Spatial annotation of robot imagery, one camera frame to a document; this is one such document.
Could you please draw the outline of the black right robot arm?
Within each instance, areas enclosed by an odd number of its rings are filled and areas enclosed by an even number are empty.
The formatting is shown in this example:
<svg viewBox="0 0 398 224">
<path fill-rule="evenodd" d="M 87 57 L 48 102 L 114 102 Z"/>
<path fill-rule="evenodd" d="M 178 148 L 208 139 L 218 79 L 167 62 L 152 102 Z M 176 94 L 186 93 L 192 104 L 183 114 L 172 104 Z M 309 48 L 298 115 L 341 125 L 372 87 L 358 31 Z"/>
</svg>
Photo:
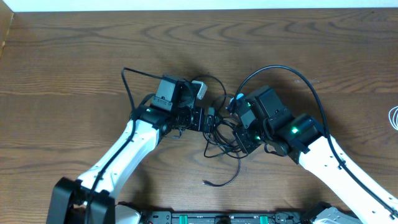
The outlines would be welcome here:
<svg viewBox="0 0 398 224">
<path fill-rule="evenodd" d="M 363 223 L 397 223 L 397 198 L 340 148 L 312 116 L 294 116 L 269 86 L 232 98 L 228 111 L 240 119 L 233 134 L 245 154 L 270 145 L 318 177 Z"/>
</svg>

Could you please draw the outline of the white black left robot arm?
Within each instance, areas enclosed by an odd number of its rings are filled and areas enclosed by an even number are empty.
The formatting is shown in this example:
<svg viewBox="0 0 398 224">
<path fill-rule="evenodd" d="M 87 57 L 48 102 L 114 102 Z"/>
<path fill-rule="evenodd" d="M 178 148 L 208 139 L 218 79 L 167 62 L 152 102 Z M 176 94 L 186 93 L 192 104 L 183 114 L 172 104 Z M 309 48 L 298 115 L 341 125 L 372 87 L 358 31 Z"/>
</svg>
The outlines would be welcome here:
<svg viewBox="0 0 398 224">
<path fill-rule="evenodd" d="M 171 75 L 160 79 L 156 93 L 133 107 L 119 139 L 77 180 L 61 178 L 52 191 L 47 223 L 139 223 L 141 213 L 117 205 L 124 184 L 143 158 L 172 130 L 207 133 L 215 126 L 214 110 L 196 106 L 207 86 Z"/>
</svg>

